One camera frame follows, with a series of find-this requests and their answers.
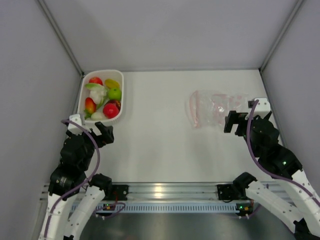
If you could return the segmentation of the white fake radish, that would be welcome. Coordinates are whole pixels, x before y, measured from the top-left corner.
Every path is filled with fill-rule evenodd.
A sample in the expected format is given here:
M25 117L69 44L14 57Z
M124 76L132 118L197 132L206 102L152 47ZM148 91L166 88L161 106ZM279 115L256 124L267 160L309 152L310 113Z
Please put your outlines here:
M84 118L88 121L101 121L106 119L102 112L89 112L88 110L84 111Z

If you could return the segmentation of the red fake tomato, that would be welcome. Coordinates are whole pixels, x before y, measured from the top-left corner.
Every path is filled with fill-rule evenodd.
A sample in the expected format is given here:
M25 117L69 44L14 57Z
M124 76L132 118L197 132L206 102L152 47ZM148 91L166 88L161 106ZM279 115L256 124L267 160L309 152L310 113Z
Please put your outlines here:
M120 110L113 103L107 103L103 107L102 112L103 112L103 114L105 115L106 118L113 119L120 113Z
M89 83L91 84L99 84L99 85L103 85L102 80L99 77L92 77L89 79Z

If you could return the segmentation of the red orange fake fruit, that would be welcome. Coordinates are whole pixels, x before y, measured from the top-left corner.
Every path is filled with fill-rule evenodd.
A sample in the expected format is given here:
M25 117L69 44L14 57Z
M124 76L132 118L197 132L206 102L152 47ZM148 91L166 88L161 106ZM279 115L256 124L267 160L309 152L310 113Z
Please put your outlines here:
M84 102L84 112L87 115L92 115L93 113L96 112L96 110L97 110L96 103L93 101L92 98L87 97Z

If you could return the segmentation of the purple fake eggplant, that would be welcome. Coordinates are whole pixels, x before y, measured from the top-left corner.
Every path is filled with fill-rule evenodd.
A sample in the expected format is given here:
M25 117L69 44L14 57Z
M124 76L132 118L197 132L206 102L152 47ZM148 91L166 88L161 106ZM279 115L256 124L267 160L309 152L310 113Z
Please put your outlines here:
M111 99L109 101L106 102L106 104L113 104L115 105L119 110L121 110L121 101L116 100L116 99Z

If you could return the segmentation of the clear zip top bag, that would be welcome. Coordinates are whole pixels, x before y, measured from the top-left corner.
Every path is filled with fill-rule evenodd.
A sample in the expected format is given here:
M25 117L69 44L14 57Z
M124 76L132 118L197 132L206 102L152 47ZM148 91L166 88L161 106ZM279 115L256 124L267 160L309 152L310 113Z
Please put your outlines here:
M226 94L214 90L196 90L185 100L186 116L194 129L223 129L229 111L243 112L248 107L246 93Z

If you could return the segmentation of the green white fake cabbage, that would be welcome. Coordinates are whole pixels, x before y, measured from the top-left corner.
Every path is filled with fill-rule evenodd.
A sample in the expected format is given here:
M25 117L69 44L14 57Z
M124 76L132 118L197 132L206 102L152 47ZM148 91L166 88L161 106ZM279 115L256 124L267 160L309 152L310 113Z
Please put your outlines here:
M107 99L108 89L104 85L87 83L84 85L90 93L89 97L93 99L97 108L100 108Z

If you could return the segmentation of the green fake apple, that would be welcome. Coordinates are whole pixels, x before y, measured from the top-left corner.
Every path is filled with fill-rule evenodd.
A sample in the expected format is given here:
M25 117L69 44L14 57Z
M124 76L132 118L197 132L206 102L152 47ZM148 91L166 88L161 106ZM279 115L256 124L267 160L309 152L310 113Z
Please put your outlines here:
M108 99L121 101L122 100L122 91L117 87L110 88L108 91Z

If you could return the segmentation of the yellow fake fruit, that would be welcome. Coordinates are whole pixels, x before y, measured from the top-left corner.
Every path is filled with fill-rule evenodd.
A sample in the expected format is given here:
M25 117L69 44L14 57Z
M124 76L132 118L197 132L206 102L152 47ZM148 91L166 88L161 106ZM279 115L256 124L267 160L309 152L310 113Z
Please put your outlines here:
M113 80L113 79L110 79L110 78L108 78L108 79L106 79L106 80L104 81L104 85L105 85L108 89L113 89L113 88L120 89L120 88L121 88L120 84L119 84L117 81L115 81L115 80Z

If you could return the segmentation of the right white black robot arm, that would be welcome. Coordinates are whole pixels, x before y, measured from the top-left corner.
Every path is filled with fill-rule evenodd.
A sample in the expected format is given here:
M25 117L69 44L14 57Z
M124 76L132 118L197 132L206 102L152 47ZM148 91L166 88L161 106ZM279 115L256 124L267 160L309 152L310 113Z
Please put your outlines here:
M295 154L279 144L279 131L270 122L271 111L265 116L230 111L225 117L224 132L230 133L237 125L235 135L242 137L254 163L272 177L289 195L292 203L283 200L253 175L244 172L232 183L235 196L258 202L276 216L294 234L297 240L320 238L320 197L308 180Z

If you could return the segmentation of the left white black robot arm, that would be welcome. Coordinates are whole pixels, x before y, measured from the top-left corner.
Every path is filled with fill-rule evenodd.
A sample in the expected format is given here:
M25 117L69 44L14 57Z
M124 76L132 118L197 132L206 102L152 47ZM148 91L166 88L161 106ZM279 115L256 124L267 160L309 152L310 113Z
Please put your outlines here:
M39 234L40 240L78 240L97 205L113 194L112 179L93 171L86 176L94 153L114 142L112 126L96 122L100 131L65 120L66 125L80 129L79 134L66 132L60 151L60 163L50 176L47 209Z

